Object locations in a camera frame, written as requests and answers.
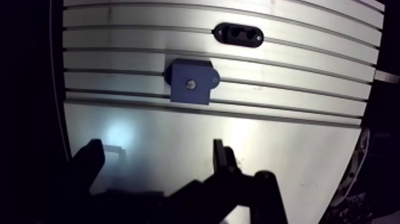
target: screw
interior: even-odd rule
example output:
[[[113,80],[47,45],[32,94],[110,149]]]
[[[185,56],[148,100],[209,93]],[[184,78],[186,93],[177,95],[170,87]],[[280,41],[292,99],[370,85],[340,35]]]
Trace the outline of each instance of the screw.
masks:
[[[186,83],[186,87],[190,90],[195,89],[196,88],[196,82],[194,80],[189,80]]]

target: curved metal panel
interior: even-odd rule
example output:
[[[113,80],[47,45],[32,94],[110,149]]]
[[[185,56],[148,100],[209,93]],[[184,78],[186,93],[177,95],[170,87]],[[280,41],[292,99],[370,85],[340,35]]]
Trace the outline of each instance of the curved metal panel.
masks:
[[[119,2],[130,2],[130,3],[138,3],[143,5],[143,1],[141,0],[114,0],[107,1],[106,6],[111,6],[112,3]],[[197,5],[214,8],[227,8],[238,10],[238,14],[241,11],[257,13],[262,15],[267,15],[270,17],[277,18],[285,18],[292,21],[298,21],[304,24],[309,24],[316,27],[321,27],[323,29],[332,30],[334,32],[338,32],[361,41],[370,43],[375,46],[380,45],[381,34],[378,30],[370,28],[368,26],[364,26],[362,24],[357,23],[356,21],[349,20],[347,18],[341,17],[339,15],[335,15],[332,13],[328,13],[323,10],[319,10],[314,7],[309,7],[303,4],[300,4],[296,1],[286,1],[286,0],[275,0],[275,1],[263,1],[263,0],[252,0],[252,1],[228,1],[228,0],[150,0],[146,1],[145,4],[148,3],[165,3],[165,4],[184,4],[186,7],[196,7]]]
[[[169,99],[164,98],[100,94],[99,92],[88,93],[87,91],[79,91],[78,89],[68,91],[66,94],[68,102],[80,102],[82,104],[95,102],[95,104],[124,105],[124,107],[131,106],[132,108],[146,107],[146,105],[148,105],[160,110],[315,125],[357,127],[361,124],[361,119],[285,110],[282,108],[251,107],[248,105],[236,105],[222,102],[211,102],[209,105],[181,104],[178,102],[170,102]]]
[[[383,5],[382,3],[375,1],[375,0],[357,0],[360,2],[363,2],[367,5],[370,5],[371,7],[379,10],[379,11],[384,11],[385,10],[385,5]]]
[[[266,64],[249,63],[221,58],[189,57],[187,55],[166,55],[141,52],[65,52],[64,66],[77,71],[101,73],[143,74],[145,71],[161,74],[175,58],[211,60],[212,66],[223,79],[236,82],[256,82],[307,89],[310,92],[325,92],[333,95],[367,99],[371,86],[318,73],[287,69]]]
[[[66,73],[65,87],[108,91],[140,92],[170,95],[170,87],[162,76],[140,76],[102,73]],[[309,94],[263,86],[221,82],[211,91],[212,100],[277,105],[311,111],[326,111],[350,116],[362,116],[365,102]]]
[[[212,30],[222,22],[257,26],[266,38],[285,41],[287,44],[310,46],[372,64],[377,62],[378,50],[370,46],[304,26],[251,15],[170,7],[87,8],[64,12],[65,27],[74,26],[83,29],[95,29],[96,26],[104,25],[112,25],[109,29],[118,29],[121,25],[143,25]]]
[[[146,48],[247,57],[327,71],[372,81],[374,68],[314,51],[264,42],[258,48],[224,45],[213,35],[167,30],[90,30],[64,32],[66,48]]]
[[[373,10],[369,7],[365,7],[360,3],[353,0],[302,0],[311,4],[315,4],[319,7],[324,7],[335,12],[347,15],[352,18],[356,18],[360,21],[373,25],[377,28],[383,27],[383,14]]]

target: metal plate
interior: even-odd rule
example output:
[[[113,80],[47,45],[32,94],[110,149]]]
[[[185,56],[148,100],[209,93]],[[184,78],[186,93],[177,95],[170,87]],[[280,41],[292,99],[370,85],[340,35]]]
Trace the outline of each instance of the metal plate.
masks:
[[[145,48],[204,52],[311,68],[359,80],[372,81],[374,76],[373,67],[338,57],[268,42],[258,48],[224,45],[217,42],[213,35],[204,33],[166,30],[67,31],[64,32],[64,47],[103,48],[102,51],[107,51],[104,48],[110,48],[109,51],[113,51],[111,48]]]
[[[175,58],[211,60],[212,66],[225,80],[253,82],[264,86],[291,86],[314,92],[367,99],[371,86],[308,71],[287,69],[266,64],[249,63],[221,58],[191,57],[188,55],[153,54],[141,52],[65,52],[64,66],[75,71],[136,73],[155,71],[162,73]]]
[[[356,18],[378,28],[383,27],[383,14],[352,0],[303,0],[311,7],[323,7]]]
[[[170,95],[170,87],[162,76],[66,73],[65,87]],[[261,104],[266,107],[272,105],[354,117],[361,117],[367,105],[365,102],[336,97],[227,82],[221,82],[211,91],[211,100],[216,99],[238,104]]]
[[[128,29],[128,27],[123,28],[121,25],[140,25],[171,27],[169,29],[192,27],[212,30],[217,24],[229,21],[259,27],[268,41],[274,39],[281,42],[285,41],[286,44],[309,46],[373,64],[376,64],[378,56],[377,49],[339,36],[283,21],[250,15],[170,7],[114,7],[111,8],[111,12],[108,8],[67,10],[64,12],[64,25],[66,27],[85,26],[86,29],[95,29],[96,26],[104,25],[119,25],[119,27],[109,26],[109,29]]]
[[[400,76],[380,70],[375,71],[374,79],[382,82],[390,82],[395,84],[400,82]]]
[[[385,10],[385,5],[382,3],[375,1],[375,0],[358,0],[360,2],[365,3],[366,5],[370,5],[371,7],[379,10],[379,11],[384,11]]]
[[[123,1],[107,1],[110,4],[113,2],[127,2]],[[129,0],[128,2],[143,2],[141,0]],[[286,0],[275,0],[275,1],[262,1],[262,0],[252,0],[252,1],[228,1],[228,0],[152,0],[149,2],[162,2],[166,4],[185,4],[185,7],[196,7],[197,5],[209,6],[210,10],[217,10],[218,8],[227,8],[238,10],[238,14],[241,11],[248,11],[257,13],[260,15],[269,15],[272,17],[285,18],[291,21],[299,21],[304,23],[306,26],[317,26],[322,29],[331,30],[333,32],[341,33],[343,35],[359,39],[361,41],[370,43],[375,46],[379,46],[381,34],[378,30],[364,26],[357,23],[356,21],[349,20],[347,18],[341,17],[336,14],[328,13],[323,10],[319,10],[314,7],[309,7],[303,4],[299,4],[296,1],[286,1]],[[113,16],[114,12],[109,11],[109,14]]]
[[[116,107],[154,107],[159,110],[180,111],[181,113],[209,114],[213,116],[240,117],[256,120],[275,120],[280,122],[306,123],[315,125],[331,125],[357,127],[361,119],[338,117],[326,114],[307,113],[278,108],[251,107],[228,103],[211,102],[209,105],[180,104],[164,98],[133,97],[127,95],[100,94],[86,92],[66,93],[68,101],[82,104],[105,104]]]
[[[233,148],[239,167],[275,173],[289,223],[318,223],[345,171],[359,129],[64,104],[73,154],[91,138],[126,151],[113,187],[164,191],[212,174],[212,140]],[[249,223],[248,213],[230,224]]]

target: mounting hole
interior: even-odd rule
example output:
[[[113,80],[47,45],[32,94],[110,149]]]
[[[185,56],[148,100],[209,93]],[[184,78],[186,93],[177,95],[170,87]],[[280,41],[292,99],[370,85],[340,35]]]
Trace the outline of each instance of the mounting hole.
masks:
[[[254,38],[254,36],[257,34],[257,32],[255,30],[250,30],[247,32],[247,39],[251,40]]]
[[[239,34],[240,34],[241,32],[244,32],[244,31],[245,31],[245,29],[243,29],[243,28],[233,28],[233,29],[230,30],[230,34],[232,34],[232,36],[233,36],[234,38],[236,38],[236,37],[239,36]]]

